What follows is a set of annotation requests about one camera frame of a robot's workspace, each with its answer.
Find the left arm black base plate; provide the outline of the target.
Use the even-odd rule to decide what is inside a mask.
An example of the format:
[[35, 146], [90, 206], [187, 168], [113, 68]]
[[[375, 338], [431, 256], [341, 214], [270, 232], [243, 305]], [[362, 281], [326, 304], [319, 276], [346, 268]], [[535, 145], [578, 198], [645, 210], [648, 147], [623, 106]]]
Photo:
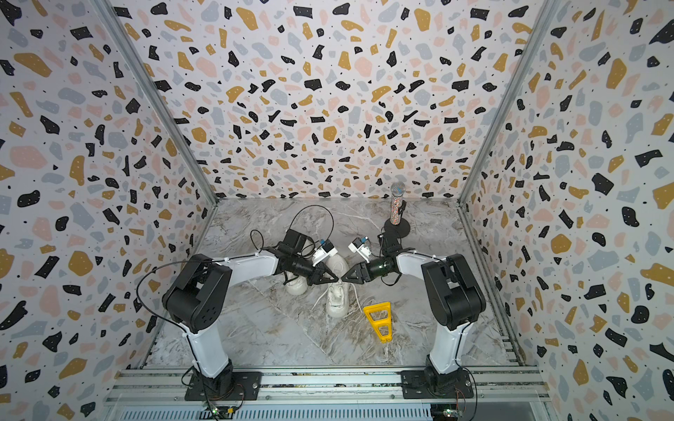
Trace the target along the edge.
[[187, 402], [256, 401], [261, 389], [263, 373], [259, 371], [228, 371], [217, 378], [195, 373], [188, 384], [184, 400]]

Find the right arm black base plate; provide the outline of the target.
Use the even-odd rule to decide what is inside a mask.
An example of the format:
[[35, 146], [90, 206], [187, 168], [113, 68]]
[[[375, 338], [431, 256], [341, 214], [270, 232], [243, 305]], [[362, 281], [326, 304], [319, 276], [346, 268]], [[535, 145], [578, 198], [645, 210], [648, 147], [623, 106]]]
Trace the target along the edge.
[[400, 378], [405, 399], [468, 399], [475, 395], [469, 371], [465, 368], [449, 374], [438, 374], [432, 367], [404, 370]]

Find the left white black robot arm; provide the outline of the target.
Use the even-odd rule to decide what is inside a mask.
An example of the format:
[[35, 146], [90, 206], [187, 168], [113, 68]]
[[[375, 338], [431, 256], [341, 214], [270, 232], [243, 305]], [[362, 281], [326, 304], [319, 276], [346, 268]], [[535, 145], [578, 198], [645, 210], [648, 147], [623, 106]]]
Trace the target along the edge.
[[222, 259], [196, 254], [164, 294], [163, 307], [171, 322], [184, 331], [195, 377], [208, 392], [223, 396], [233, 387], [233, 364], [217, 328], [230, 286], [272, 275], [285, 275], [286, 284], [297, 278], [309, 286], [340, 281], [326, 264], [337, 255], [333, 243], [321, 241], [311, 254], [304, 255], [307, 240], [306, 235], [290, 229], [277, 245], [254, 254]]

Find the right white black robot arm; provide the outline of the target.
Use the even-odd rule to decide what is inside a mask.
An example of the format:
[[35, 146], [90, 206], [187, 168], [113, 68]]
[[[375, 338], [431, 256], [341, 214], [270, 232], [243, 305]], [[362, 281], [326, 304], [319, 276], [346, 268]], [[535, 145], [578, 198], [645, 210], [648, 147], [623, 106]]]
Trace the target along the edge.
[[389, 274], [412, 276], [424, 282], [431, 312], [438, 324], [434, 346], [424, 369], [426, 385], [442, 388], [471, 384], [461, 363], [473, 324], [486, 309], [486, 299], [470, 265], [461, 254], [438, 257], [404, 248], [392, 233], [378, 235], [380, 255], [351, 267], [342, 282], [365, 284]]

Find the sneaker white shoelace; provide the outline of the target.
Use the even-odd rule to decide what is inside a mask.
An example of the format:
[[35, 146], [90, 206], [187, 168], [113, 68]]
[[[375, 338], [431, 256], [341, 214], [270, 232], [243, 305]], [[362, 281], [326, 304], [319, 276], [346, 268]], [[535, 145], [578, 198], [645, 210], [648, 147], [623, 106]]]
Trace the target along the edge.
[[[358, 238], [358, 237], [360, 237], [360, 238], [368, 237], [367, 235], [364, 235], [362, 231], [358, 231], [358, 230], [356, 229], [356, 219], [358, 219], [358, 220], [360, 220], [360, 219], [365, 220], [365, 217], [360, 217], [360, 216], [356, 216], [356, 215], [351, 215], [351, 214], [347, 214], [347, 213], [343, 213], [343, 212], [339, 212], [339, 215], [340, 215], [341, 217], [344, 217], [344, 218], [346, 218], [346, 219], [349, 220], [349, 221], [345, 221], [344, 223], [341, 223], [341, 226], [345, 226], [345, 228], [342, 229], [342, 228], [340, 227], [340, 230], [344, 231], [344, 233], [346, 233], [346, 232], [349, 232], [349, 233], [354, 232], [355, 235], [356, 235], [356, 238]], [[372, 243], [371, 243], [371, 241], [370, 241], [370, 249], [371, 249], [371, 252], [372, 252], [372, 256], [371, 256], [371, 258], [370, 258], [370, 261], [373, 261], [373, 260], [376, 259], [375, 252], [372, 250], [372, 248], [373, 248], [373, 246], [372, 246]], [[359, 298], [358, 298], [358, 294], [357, 294], [357, 291], [356, 291], [356, 286], [355, 286], [354, 284], [352, 284], [352, 283], [347, 283], [347, 282], [344, 282], [344, 283], [347, 284], [347, 285], [349, 286], [349, 312], [350, 312], [350, 307], [351, 307], [351, 298], [354, 298], [354, 300], [356, 301], [357, 308], [358, 308], [358, 310], [361, 312], [361, 311], [363, 310], [363, 307], [362, 307], [361, 304], [360, 304], [360, 301], [359, 301]], [[323, 295], [320, 296], [320, 297], [317, 299], [317, 301], [316, 301], [316, 303], [315, 303], [314, 305], [317, 305], [317, 304], [319, 303], [319, 301], [321, 301], [321, 298], [323, 298], [323, 296], [325, 296], [326, 299], [328, 298], [328, 287], [326, 288], [326, 291], [323, 293]]]

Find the white knit sneaker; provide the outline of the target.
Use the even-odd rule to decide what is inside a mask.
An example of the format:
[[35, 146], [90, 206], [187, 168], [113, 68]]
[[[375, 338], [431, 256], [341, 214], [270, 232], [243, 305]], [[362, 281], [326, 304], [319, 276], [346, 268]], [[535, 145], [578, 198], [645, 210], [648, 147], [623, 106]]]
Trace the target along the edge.
[[328, 286], [326, 313], [334, 319], [343, 319], [349, 313], [349, 286], [342, 282], [342, 277], [349, 270], [349, 266], [340, 254], [329, 257], [326, 264], [338, 278], [337, 282]]
[[306, 293], [308, 290], [308, 284], [305, 277], [299, 276], [297, 279], [289, 281], [284, 285], [285, 290], [288, 294], [292, 296], [301, 296]]

